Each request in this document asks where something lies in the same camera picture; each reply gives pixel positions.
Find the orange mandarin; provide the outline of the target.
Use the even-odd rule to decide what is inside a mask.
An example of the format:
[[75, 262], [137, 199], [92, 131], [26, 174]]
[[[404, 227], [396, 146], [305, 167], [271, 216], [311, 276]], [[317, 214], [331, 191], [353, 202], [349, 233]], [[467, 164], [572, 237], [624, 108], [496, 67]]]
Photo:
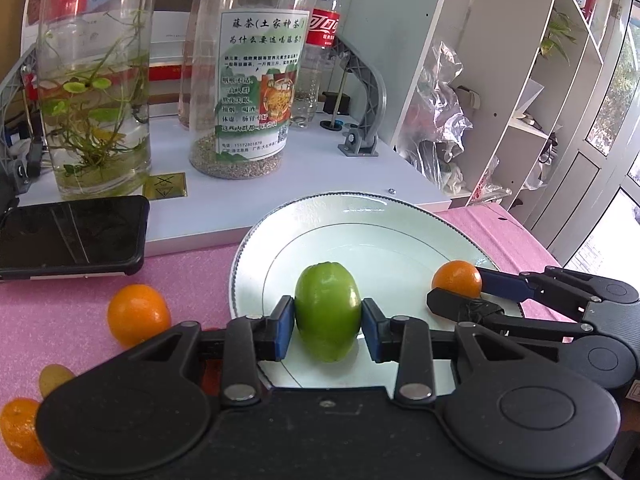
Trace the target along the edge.
[[113, 296], [107, 307], [112, 336], [131, 348], [171, 328], [171, 314], [164, 297], [154, 288], [131, 284]]
[[6, 447], [18, 460], [34, 466], [48, 463], [35, 428], [39, 405], [34, 399], [15, 398], [1, 411], [1, 435]]

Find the white shelf unit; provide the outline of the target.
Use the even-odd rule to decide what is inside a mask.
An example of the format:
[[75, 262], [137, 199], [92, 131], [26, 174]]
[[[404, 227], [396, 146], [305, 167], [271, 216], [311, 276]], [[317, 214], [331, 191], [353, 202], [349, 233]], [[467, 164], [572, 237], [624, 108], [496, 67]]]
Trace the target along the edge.
[[490, 164], [518, 190], [553, 128], [578, 126], [603, 64], [575, 0], [349, 0], [341, 36], [385, 84], [373, 192], [429, 211], [447, 209], [449, 198], [395, 145], [438, 40], [459, 55], [458, 84], [480, 97], [458, 159], [469, 190]]

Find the grey right bracket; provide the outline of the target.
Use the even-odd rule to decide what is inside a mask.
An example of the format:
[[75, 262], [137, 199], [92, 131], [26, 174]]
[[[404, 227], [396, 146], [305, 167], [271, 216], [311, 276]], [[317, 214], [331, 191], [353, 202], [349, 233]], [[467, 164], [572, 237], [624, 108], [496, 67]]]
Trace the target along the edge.
[[336, 35], [331, 53], [338, 59], [344, 75], [352, 75], [360, 85], [363, 106], [356, 126], [349, 126], [338, 149], [348, 157], [376, 157], [378, 134], [386, 112], [387, 93], [383, 77], [370, 66], [348, 41]]

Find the grey left bracket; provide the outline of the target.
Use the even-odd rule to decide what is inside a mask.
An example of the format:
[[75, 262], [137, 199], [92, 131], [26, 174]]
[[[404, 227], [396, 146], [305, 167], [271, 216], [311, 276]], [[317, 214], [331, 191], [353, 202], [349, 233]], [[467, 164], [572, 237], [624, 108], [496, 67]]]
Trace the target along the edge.
[[26, 193], [40, 176], [44, 153], [36, 66], [32, 44], [1, 83], [1, 177], [16, 195]]

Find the pink floral tablecloth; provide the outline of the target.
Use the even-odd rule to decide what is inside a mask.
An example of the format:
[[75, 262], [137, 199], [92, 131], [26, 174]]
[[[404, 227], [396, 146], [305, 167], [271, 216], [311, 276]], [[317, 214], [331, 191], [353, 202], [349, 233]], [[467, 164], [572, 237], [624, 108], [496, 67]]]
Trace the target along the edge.
[[[518, 273], [560, 266], [501, 206], [481, 204], [436, 214], [498, 264]], [[129, 283], [147, 284], [166, 300], [173, 321], [203, 327], [229, 321], [229, 273], [239, 244], [146, 258], [133, 276], [1, 283], [1, 411], [14, 398], [41, 399], [43, 367], [62, 364], [78, 374], [122, 351], [108, 329], [111, 298]], [[22, 463], [1, 437], [1, 479], [40, 479], [46, 467]]]

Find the clear labelled plastic jar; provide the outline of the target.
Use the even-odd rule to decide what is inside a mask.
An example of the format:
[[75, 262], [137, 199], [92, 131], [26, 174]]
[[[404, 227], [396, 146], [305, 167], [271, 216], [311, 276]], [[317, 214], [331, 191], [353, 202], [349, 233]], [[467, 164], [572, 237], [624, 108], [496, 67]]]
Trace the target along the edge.
[[189, 160], [242, 180], [280, 166], [317, 0], [200, 0], [192, 53]]

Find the white plate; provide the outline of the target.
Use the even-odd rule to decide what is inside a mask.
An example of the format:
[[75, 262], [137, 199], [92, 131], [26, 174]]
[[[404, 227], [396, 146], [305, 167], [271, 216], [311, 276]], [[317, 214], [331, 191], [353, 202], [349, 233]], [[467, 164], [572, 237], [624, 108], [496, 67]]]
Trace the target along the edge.
[[[231, 315], [268, 315], [283, 295], [294, 296], [307, 266], [329, 261], [349, 270], [360, 296], [374, 299], [388, 318], [405, 314], [451, 332], [454, 324], [426, 305], [433, 274], [450, 260], [502, 270], [454, 226], [400, 200], [358, 193], [302, 198], [245, 235], [230, 273]], [[362, 333], [356, 343], [340, 362], [322, 363], [294, 328], [286, 358], [258, 363], [260, 374], [270, 387], [384, 386], [391, 396], [397, 363], [371, 361]]]

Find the small brownish fruit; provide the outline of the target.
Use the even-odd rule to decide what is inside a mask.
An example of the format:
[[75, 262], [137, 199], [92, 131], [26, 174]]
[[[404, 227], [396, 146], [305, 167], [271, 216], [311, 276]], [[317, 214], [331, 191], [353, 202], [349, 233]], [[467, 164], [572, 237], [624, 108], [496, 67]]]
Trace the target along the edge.
[[49, 364], [43, 367], [38, 378], [40, 394], [46, 398], [52, 391], [75, 378], [75, 374], [61, 364]]

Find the glass vase with plant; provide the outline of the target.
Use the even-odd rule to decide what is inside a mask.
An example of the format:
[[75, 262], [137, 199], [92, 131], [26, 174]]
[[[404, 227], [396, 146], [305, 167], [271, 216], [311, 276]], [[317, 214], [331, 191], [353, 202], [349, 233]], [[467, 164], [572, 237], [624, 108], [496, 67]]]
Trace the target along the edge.
[[126, 195], [149, 175], [155, 0], [42, 0], [37, 91], [58, 192]]

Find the cola bottle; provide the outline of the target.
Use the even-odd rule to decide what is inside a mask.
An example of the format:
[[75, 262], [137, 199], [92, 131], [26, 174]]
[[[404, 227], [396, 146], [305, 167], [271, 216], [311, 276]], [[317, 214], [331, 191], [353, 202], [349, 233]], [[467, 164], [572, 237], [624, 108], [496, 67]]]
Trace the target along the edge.
[[306, 128], [316, 114], [324, 64], [329, 58], [340, 18], [341, 0], [317, 0], [296, 78], [291, 110], [294, 126]]

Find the white platform board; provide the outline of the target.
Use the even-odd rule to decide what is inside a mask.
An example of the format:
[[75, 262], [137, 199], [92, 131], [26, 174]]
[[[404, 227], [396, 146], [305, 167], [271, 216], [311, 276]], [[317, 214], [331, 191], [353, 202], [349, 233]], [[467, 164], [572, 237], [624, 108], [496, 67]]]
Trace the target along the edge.
[[151, 106], [153, 174], [186, 176], [186, 196], [152, 200], [146, 234], [148, 256], [235, 244], [268, 212], [301, 197], [326, 192], [365, 192], [396, 198], [431, 212], [449, 198], [387, 144], [374, 157], [347, 157], [339, 133], [318, 125], [293, 128], [280, 167], [250, 180], [220, 180], [188, 161], [191, 137], [174, 103]]

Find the crumpled clear plastic bag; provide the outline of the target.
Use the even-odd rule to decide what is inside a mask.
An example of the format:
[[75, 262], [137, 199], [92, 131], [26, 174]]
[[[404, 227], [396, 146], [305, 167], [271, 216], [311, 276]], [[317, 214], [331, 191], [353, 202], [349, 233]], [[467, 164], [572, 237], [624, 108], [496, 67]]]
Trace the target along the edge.
[[476, 92], [452, 88], [462, 70], [448, 44], [438, 40], [431, 45], [396, 141], [396, 152], [450, 197], [472, 188], [457, 158], [464, 153], [463, 136], [473, 128], [473, 114], [480, 108]]

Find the grey bracket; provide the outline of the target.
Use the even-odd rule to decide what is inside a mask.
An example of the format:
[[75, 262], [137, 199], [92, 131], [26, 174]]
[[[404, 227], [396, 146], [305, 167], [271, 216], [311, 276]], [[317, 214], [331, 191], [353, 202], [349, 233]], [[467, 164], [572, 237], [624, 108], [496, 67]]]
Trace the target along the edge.
[[370, 66], [348, 41], [336, 35], [331, 53], [338, 59], [344, 75], [352, 75], [360, 85], [363, 106], [356, 126], [349, 126], [338, 149], [348, 157], [376, 157], [378, 134], [386, 112], [387, 93], [383, 77]]
[[1, 177], [16, 195], [26, 193], [40, 176], [44, 153], [36, 66], [32, 44], [1, 83]]

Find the black smartphone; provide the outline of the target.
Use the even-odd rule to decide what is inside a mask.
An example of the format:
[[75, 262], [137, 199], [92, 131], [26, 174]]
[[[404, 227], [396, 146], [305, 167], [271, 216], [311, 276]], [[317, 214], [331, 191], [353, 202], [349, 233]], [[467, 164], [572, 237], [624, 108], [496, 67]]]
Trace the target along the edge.
[[14, 208], [1, 217], [1, 279], [135, 274], [149, 214], [141, 195]]

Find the orange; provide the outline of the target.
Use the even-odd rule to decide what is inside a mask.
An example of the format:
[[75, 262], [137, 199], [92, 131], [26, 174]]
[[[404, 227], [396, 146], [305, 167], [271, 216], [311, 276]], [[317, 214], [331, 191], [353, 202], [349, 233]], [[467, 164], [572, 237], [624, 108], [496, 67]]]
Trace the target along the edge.
[[480, 298], [482, 286], [480, 271], [472, 263], [463, 260], [443, 264], [432, 277], [433, 288], [441, 288], [469, 298]]

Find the oblong green fruit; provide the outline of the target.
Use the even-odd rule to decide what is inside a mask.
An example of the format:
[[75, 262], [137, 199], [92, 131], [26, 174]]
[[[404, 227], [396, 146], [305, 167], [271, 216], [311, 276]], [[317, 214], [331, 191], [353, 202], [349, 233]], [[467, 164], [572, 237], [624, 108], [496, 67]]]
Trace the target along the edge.
[[321, 362], [344, 359], [361, 323], [360, 293], [349, 270], [337, 262], [308, 266], [297, 280], [294, 306], [307, 351]]

